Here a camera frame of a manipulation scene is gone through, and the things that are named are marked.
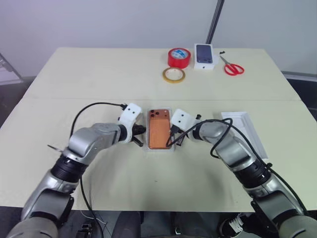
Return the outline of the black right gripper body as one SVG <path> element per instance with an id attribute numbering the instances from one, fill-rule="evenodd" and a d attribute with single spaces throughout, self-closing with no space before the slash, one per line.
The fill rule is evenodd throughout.
<path id="1" fill-rule="evenodd" d="M 184 131 L 183 131 L 182 129 L 180 129 L 179 127 L 176 126 L 176 133 L 175 133 L 175 134 L 178 134 L 178 133 L 182 134 L 183 132 L 184 132 Z M 170 141 L 170 142 L 173 141 L 173 140 L 172 140 L 173 137 L 174 137 L 174 136 L 169 137 L 169 141 Z"/>

